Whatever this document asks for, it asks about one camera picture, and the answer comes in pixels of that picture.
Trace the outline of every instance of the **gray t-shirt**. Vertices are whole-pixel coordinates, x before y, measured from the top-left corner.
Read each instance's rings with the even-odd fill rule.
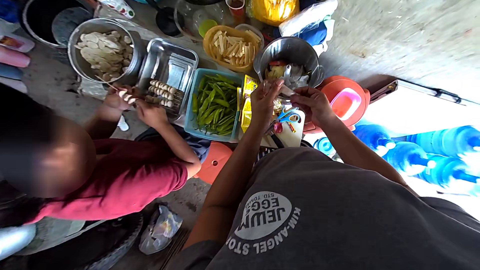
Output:
[[[285,148],[253,168],[226,243],[203,241],[169,269],[480,269],[480,223],[376,172]]]

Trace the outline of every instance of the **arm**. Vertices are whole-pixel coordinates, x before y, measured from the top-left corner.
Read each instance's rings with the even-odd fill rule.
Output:
[[[273,114],[273,100],[283,80],[270,89],[258,87],[252,93],[252,122],[208,191],[200,216],[184,249],[195,243],[214,240],[224,243],[232,227],[239,202],[245,195],[263,133]]]
[[[121,110],[102,104],[85,124],[85,130],[93,140],[110,138],[117,128],[121,113]]]
[[[312,122],[321,127],[346,164],[378,172],[383,177],[399,183],[413,195],[418,196],[388,162],[368,148],[343,124],[332,111],[324,93],[309,87],[299,88],[296,92],[299,95],[294,95],[292,102],[295,102],[307,114],[311,115]]]
[[[153,107],[143,100],[138,100],[137,113],[145,124],[158,131],[175,156],[183,161],[183,165],[187,168],[188,179],[192,178],[201,169],[202,164],[197,154],[168,122],[165,109]]]
[[[129,94],[134,91],[130,86],[116,85],[116,88],[126,90]],[[115,89],[110,88],[103,104],[85,124],[85,130],[93,140],[110,138],[117,128],[121,113],[129,107],[130,104],[123,100]]]

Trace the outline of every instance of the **blue scissors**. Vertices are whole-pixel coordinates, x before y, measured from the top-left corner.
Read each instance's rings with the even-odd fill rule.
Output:
[[[280,123],[283,123],[283,122],[290,122],[290,123],[299,122],[300,123],[301,118],[300,118],[300,115],[296,113],[296,111],[298,111],[297,107],[292,107],[287,110],[283,109],[276,120],[279,121]]]

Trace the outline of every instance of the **orange plastic lid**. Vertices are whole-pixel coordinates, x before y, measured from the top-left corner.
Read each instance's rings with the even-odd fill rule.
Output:
[[[367,106],[370,103],[370,93],[368,93],[368,91],[365,92],[364,89],[355,81],[343,76],[332,76],[326,78],[318,87],[318,89],[327,96],[329,102],[331,102],[335,96],[337,96],[337,94],[345,88],[353,89],[361,97],[359,107],[355,110],[352,116],[343,121],[346,126],[351,126],[358,123],[358,121],[360,121],[364,115]]]
[[[231,155],[232,150],[230,148],[222,143],[212,141],[208,156],[197,176],[205,183],[212,184]]]

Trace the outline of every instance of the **hand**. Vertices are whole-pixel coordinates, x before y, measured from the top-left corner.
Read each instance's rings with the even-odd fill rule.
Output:
[[[262,132],[268,128],[273,115],[273,101],[283,83],[284,81],[280,79],[264,81],[251,94],[252,122],[250,126],[258,126]]]
[[[124,111],[130,108],[131,104],[128,104],[128,101],[136,96],[138,89],[136,87],[124,86],[120,84],[114,84],[114,86],[120,91],[127,91],[123,98],[119,96],[119,92],[113,88],[108,89],[107,96],[103,101],[103,105],[108,106],[113,109]],[[132,95],[127,101],[124,100],[126,95]]]
[[[292,105],[305,111],[306,123],[312,121],[322,127],[326,121],[337,118],[326,95],[320,90],[305,86],[295,89],[295,92],[297,94],[291,96]]]
[[[162,107],[154,107],[144,100],[137,101],[138,118],[145,124],[157,129],[169,124],[167,112]]]

